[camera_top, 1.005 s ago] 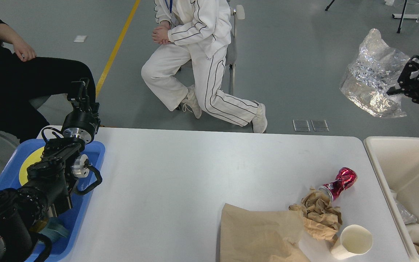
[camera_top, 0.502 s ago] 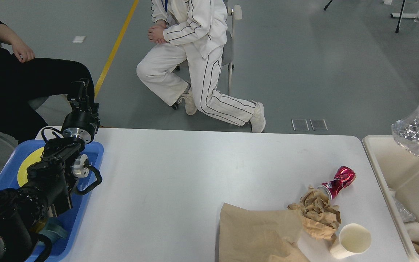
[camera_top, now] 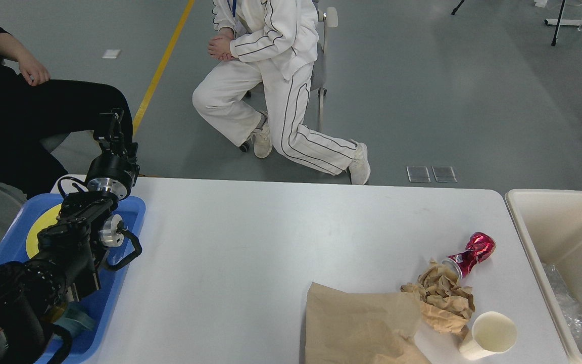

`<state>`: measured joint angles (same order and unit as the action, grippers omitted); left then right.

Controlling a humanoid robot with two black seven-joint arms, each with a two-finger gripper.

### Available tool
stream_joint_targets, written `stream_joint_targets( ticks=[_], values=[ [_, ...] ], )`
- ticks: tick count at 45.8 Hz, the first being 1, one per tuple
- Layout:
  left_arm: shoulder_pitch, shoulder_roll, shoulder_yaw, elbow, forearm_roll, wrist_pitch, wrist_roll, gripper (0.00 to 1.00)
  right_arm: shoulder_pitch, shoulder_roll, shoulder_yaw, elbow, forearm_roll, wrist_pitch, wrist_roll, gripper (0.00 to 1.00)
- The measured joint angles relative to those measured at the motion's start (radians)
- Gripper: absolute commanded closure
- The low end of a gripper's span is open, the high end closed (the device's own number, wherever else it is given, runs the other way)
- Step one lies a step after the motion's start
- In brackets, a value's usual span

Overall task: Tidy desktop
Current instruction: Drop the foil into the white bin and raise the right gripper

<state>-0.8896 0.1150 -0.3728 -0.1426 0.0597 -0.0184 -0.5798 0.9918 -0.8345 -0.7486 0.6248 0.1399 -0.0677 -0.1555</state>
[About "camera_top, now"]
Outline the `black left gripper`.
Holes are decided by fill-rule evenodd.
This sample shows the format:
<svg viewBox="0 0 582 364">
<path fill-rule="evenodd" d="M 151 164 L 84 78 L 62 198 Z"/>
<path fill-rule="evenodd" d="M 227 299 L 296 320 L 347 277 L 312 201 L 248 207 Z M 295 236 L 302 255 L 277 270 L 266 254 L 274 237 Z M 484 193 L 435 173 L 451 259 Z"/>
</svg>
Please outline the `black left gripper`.
<svg viewBox="0 0 582 364">
<path fill-rule="evenodd" d="M 95 127 L 93 138 L 103 154 L 92 161 L 85 178 L 88 191 L 111 193 L 118 200 L 131 195 L 139 175 L 138 143 L 125 145 L 123 116 L 123 109 L 99 114 L 102 121 Z"/>
</svg>

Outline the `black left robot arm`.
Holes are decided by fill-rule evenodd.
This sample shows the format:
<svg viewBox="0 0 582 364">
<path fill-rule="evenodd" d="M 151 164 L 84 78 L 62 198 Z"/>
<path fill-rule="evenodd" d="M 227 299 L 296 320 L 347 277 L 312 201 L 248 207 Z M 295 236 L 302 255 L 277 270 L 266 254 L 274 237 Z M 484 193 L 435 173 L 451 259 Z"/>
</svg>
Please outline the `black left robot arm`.
<svg viewBox="0 0 582 364">
<path fill-rule="evenodd" d="M 123 114 L 103 113 L 107 122 L 94 132 L 102 152 L 85 180 L 74 180 L 74 193 L 59 187 L 62 207 L 56 223 L 37 233 L 38 253 L 0 264 L 0 363 L 35 363 L 55 336 L 62 346 L 49 362 L 64 362 L 73 337 L 49 313 L 69 294 L 80 300 L 99 290 L 100 269 L 119 271 L 141 255 L 139 238 L 115 214 L 139 172 L 138 145 L 125 141 Z"/>
</svg>

